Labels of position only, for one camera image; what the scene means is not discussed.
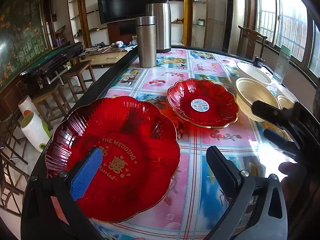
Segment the person's right hand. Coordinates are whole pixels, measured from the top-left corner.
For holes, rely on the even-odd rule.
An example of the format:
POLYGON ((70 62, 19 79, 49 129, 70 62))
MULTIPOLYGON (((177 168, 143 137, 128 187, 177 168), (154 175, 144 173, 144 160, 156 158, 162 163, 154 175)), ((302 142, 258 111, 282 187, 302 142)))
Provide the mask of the person's right hand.
POLYGON ((301 209, 319 191, 319 180, 299 163, 284 162, 278 170, 286 177, 281 181, 287 211, 301 209))

